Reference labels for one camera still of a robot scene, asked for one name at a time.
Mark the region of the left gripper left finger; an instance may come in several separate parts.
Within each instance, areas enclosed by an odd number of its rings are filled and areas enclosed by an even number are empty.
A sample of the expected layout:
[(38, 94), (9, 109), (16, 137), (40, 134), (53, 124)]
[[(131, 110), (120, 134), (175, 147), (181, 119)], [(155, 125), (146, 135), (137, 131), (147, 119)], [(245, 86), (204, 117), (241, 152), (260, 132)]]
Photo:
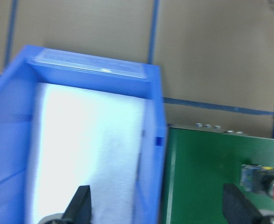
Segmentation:
[(62, 216), (64, 224), (90, 224), (92, 216), (90, 186), (79, 186)]

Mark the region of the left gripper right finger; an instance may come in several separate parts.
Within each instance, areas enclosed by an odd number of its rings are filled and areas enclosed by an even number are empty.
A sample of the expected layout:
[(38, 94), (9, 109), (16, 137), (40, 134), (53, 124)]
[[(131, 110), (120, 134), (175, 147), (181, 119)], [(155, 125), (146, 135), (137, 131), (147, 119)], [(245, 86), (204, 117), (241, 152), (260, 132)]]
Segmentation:
[(232, 183), (223, 184), (222, 213), (229, 224), (260, 224), (259, 210)]

